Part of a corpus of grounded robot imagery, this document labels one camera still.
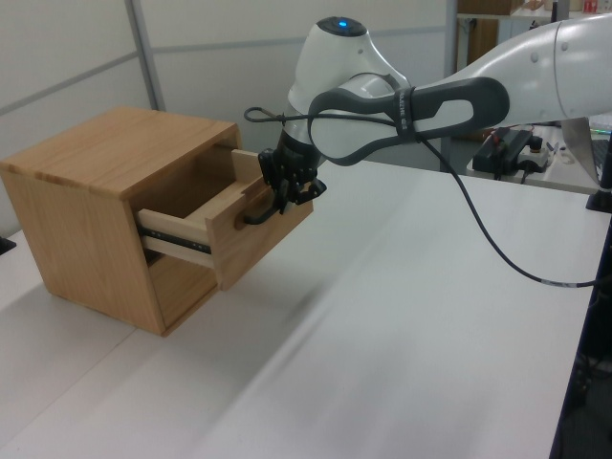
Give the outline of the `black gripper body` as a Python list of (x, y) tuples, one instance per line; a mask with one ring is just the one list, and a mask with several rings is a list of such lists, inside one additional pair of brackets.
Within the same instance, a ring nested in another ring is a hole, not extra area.
[(304, 185), (317, 177), (318, 153), (310, 144), (280, 143), (275, 151), (274, 162), (281, 177), (288, 181)]

